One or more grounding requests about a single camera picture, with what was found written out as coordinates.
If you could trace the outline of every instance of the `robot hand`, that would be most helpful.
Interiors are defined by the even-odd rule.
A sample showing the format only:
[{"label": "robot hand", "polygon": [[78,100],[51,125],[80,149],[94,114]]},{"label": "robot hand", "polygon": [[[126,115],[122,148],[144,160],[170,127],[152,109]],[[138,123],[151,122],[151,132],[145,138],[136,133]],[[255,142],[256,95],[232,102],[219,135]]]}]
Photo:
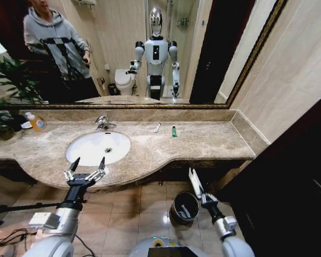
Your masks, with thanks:
[{"label": "robot hand", "polygon": [[141,62],[131,61],[131,65],[129,66],[129,70],[126,71],[126,74],[138,74],[138,70],[140,66],[141,66]]}]

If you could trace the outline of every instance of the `black wire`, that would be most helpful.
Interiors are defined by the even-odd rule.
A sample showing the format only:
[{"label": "black wire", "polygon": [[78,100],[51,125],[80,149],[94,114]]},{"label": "black wire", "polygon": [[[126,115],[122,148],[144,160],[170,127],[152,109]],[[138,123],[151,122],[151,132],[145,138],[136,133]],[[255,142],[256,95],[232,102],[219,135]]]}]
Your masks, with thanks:
[{"label": "black wire", "polygon": [[88,249],[90,251],[91,254],[87,254],[87,255],[84,255],[82,257],[87,257],[87,256],[92,256],[92,257],[96,257],[96,255],[94,254],[93,250],[91,250],[86,244],[85,242],[83,242],[83,240],[78,236],[78,235],[75,235],[80,241],[81,243],[83,243],[83,245],[85,246],[86,249]]},{"label": "black wire", "polygon": [[[10,237],[11,237],[12,235],[14,235],[15,233],[21,232],[21,231],[23,231],[24,233],[15,235],[14,237],[10,238]],[[7,237],[5,237],[5,238],[0,238],[0,240],[1,240],[1,241],[0,241],[0,246],[5,246],[5,245],[9,244],[9,242],[11,242],[11,241],[15,240],[16,238],[19,238],[19,237],[20,237],[21,239],[20,239],[18,242],[24,240],[25,250],[27,251],[27,247],[26,247],[26,239],[27,239],[27,236],[28,236],[28,235],[35,235],[35,234],[36,234],[36,233],[29,233],[26,228],[15,229],[15,230],[13,230]]]}]

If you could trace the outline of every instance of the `gray hoodie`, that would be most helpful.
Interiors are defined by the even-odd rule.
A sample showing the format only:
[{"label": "gray hoodie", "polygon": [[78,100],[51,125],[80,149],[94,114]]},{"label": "gray hoodie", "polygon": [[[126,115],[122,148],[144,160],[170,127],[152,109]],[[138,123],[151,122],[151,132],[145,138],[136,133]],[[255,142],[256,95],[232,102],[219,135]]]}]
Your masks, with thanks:
[{"label": "gray hoodie", "polygon": [[[28,15],[24,18],[24,39],[25,45],[29,50],[37,54],[47,55],[48,52],[40,42],[41,39],[66,37],[68,39],[73,39],[83,52],[86,50],[89,51],[88,45],[77,33],[71,23],[59,12],[53,9],[50,10],[52,13],[52,22],[47,23],[37,15],[33,7],[29,8]],[[48,46],[64,79],[69,80],[66,60],[62,56],[62,53],[55,44],[49,44]],[[89,68],[86,67],[77,48],[72,43],[66,43],[65,47],[71,65],[85,78],[90,78]]]}]

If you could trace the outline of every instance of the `dark wooden door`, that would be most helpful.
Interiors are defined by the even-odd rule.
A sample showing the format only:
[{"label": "dark wooden door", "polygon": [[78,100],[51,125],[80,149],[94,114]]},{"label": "dark wooden door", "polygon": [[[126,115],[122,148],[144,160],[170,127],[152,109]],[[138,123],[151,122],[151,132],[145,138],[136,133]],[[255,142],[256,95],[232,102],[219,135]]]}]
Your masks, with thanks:
[{"label": "dark wooden door", "polygon": [[26,62],[30,74],[40,82],[44,100],[62,103],[62,95],[57,93],[64,87],[59,71],[48,56],[34,54],[25,46],[23,20],[27,13],[26,0],[0,0],[0,43],[12,58]]},{"label": "dark wooden door", "polygon": [[213,103],[255,0],[213,1],[190,103]]},{"label": "dark wooden door", "polygon": [[218,197],[256,256],[321,256],[321,100]]}]

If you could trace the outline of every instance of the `toilet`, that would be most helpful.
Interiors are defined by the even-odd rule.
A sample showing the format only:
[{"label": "toilet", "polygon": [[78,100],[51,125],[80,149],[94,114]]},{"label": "toilet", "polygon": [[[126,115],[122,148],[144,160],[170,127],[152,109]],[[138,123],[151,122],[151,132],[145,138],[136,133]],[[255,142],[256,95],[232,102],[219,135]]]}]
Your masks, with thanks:
[{"label": "toilet", "polygon": [[132,95],[132,89],[135,83],[134,74],[126,74],[127,70],[116,69],[114,80],[120,90],[121,95]]}]

